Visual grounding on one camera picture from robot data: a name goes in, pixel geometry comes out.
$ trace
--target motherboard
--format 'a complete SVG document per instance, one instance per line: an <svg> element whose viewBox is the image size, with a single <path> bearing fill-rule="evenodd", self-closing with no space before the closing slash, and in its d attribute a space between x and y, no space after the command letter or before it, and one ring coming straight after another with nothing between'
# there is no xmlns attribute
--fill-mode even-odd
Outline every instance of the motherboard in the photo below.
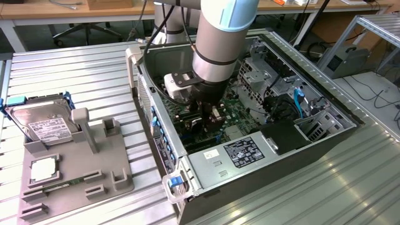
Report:
<svg viewBox="0 0 400 225"><path fill-rule="evenodd" d="M233 90L226 91L214 109L220 114L221 126L198 126L198 130L196 130L196 122L200 123L204 120L198 111L190 112L189 107L177 106L165 99L162 102L189 154L245 136L260 125Z"/></svg>

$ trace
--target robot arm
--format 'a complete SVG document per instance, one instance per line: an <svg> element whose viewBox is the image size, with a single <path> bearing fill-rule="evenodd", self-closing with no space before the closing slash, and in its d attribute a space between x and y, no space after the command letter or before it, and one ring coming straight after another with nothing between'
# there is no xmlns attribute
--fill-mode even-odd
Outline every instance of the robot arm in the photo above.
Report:
<svg viewBox="0 0 400 225"><path fill-rule="evenodd" d="M258 0L157 0L154 2L156 26L161 24L170 5L188 7L185 17L186 20L189 19L190 26L196 27L198 18L192 62L193 73L202 80L192 86L192 96L197 101L214 105L222 97L248 28L256 17L257 4ZM168 43L185 40L180 7L174 7L166 21Z"/></svg>

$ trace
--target office chair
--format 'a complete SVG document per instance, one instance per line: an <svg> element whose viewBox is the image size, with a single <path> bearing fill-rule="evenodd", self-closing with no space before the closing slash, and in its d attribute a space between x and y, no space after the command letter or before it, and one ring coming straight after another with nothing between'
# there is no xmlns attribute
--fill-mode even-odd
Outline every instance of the office chair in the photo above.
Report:
<svg viewBox="0 0 400 225"><path fill-rule="evenodd" d="M93 30L98 30L104 33L108 33L113 36L116 36L118 38L118 42L122 41L122 36L121 34L118 34L117 32L106 29L110 27L110 23L109 22L105 22L105 27L106 28L102 28L100 26L97 26L98 22L84 22L78 25L74 26L74 24L69 23L69 29L62 31L61 33L56 34L54 32L54 28L53 28L53 25L49 25L49 30L50 30L50 34L52 34L52 39L53 39L53 42L54 42L54 45L61 47L64 45L62 41L60 40L61 37L66 36L68 34L78 31L78 30L85 30L85 37L86 37L86 45L89 45L89 34L90 34L90 29Z"/></svg>

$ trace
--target desk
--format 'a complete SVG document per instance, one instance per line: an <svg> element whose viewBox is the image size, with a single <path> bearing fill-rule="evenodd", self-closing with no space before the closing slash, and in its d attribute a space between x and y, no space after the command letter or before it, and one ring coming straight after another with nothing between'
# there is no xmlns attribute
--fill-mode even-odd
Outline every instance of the desk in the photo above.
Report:
<svg viewBox="0 0 400 225"><path fill-rule="evenodd" d="M296 42L304 35L310 21L314 18L320 4L308 5L305 12L310 13L302 30L297 37ZM382 13L389 7L388 0L380 0ZM105 9L105 10L89 10L88 5L80 5L77 10L56 6L48 2L48 0L25 0L24 4L5 4L1 10L2 20L0 21L0 28L4 31L6 39L16 52L25 52L26 48L18 35L14 31L16 26L24 25L46 25L60 23L92 23L92 22L112 22L112 21L133 21L138 19L142 2L133 0L132 8L121 9ZM369 10L369 5L365 6L349 6L340 0L330 0L330 4L325 8L325 12L338 11L364 11ZM260 0L258 14L296 14L301 13L304 6L290 5L280 6L270 0ZM153 19L153 4L148 3L144 11L144 20Z"/></svg>

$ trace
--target warning label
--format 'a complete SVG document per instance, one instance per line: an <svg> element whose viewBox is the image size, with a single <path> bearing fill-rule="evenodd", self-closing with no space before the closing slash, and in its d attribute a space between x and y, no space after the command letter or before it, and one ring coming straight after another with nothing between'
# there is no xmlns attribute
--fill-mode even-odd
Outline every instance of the warning label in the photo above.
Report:
<svg viewBox="0 0 400 225"><path fill-rule="evenodd" d="M264 158L250 137L224 146L230 160L237 168L241 168Z"/></svg>
<svg viewBox="0 0 400 225"><path fill-rule="evenodd" d="M44 143L70 137L64 118L29 123L28 126Z"/></svg>

